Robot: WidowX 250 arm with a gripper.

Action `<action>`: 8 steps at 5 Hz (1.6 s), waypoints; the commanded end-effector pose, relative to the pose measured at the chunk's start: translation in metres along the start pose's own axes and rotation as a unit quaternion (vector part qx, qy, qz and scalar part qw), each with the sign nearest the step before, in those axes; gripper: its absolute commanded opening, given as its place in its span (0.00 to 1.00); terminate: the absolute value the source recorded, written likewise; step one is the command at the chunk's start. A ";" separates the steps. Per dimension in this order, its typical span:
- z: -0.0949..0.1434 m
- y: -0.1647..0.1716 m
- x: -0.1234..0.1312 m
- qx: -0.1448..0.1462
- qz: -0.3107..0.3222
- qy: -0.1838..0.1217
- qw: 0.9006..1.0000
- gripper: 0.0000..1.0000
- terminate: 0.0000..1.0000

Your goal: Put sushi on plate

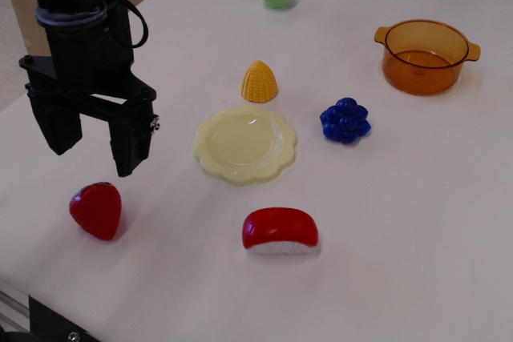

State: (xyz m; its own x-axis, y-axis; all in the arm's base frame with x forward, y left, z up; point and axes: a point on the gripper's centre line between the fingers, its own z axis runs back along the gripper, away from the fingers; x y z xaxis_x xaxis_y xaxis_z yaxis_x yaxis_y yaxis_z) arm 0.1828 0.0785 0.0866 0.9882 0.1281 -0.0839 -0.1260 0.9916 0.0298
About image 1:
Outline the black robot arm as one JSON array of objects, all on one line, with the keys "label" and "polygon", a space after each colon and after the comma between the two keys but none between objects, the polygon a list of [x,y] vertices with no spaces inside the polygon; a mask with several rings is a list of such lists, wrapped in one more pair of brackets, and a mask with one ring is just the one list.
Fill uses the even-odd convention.
[{"label": "black robot arm", "polygon": [[83,136],[84,115],[106,122],[118,175],[125,177],[149,154],[158,128],[156,92],[132,74],[128,0],[37,0],[35,17],[45,30],[47,56],[23,57],[26,91],[50,147],[63,154]]}]

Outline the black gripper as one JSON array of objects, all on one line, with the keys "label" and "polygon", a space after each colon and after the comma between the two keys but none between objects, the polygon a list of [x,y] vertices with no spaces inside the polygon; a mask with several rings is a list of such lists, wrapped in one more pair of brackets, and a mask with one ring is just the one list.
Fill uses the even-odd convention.
[{"label": "black gripper", "polygon": [[156,92],[131,72],[137,45],[127,7],[98,5],[75,14],[39,7],[35,15],[50,55],[26,55],[19,65],[49,148],[57,155],[70,150],[83,137],[80,115],[88,115],[108,122],[117,174],[131,175],[149,156]]}]

